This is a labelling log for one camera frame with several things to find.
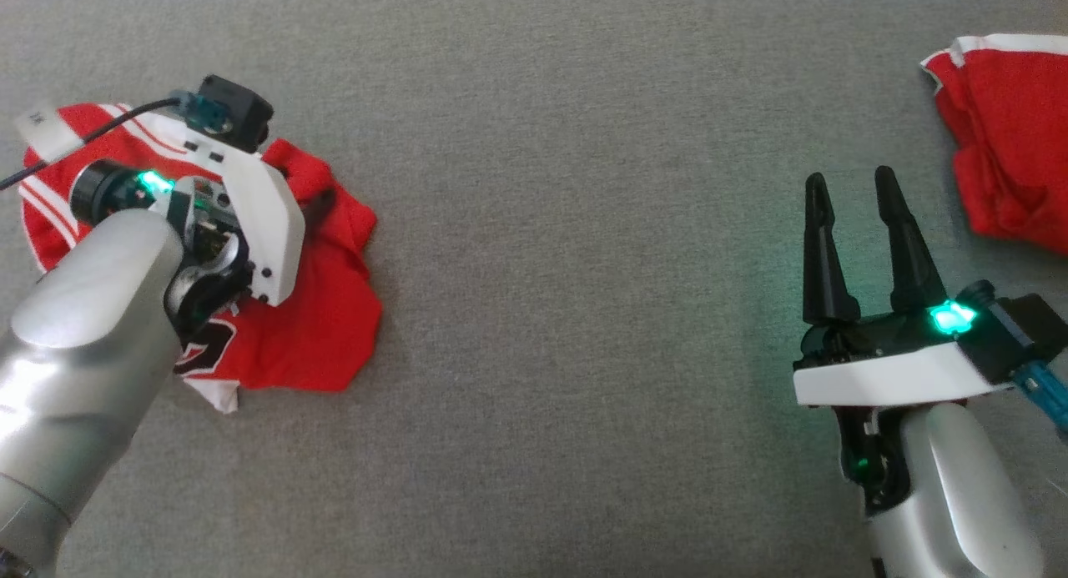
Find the cable tag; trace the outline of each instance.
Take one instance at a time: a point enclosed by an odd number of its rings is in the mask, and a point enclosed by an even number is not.
[[[56,107],[47,101],[41,101],[15,118],[15,129],[46,163],[66,157],[83,144],[81,137],[70,129]]]

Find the glowing green light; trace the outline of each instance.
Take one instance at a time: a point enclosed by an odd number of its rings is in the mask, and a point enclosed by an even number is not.
[[[934,326],[946,334],[959,334],[972,329],[972,319],[975,319],[976,315],[972,309],[952,300],[932,307],[928,311],[934,319]]]
[[[154,171],[141,172],[137,178],[145,188],[154,192],[170,192],[174,189],[174,183],[167,179]]]

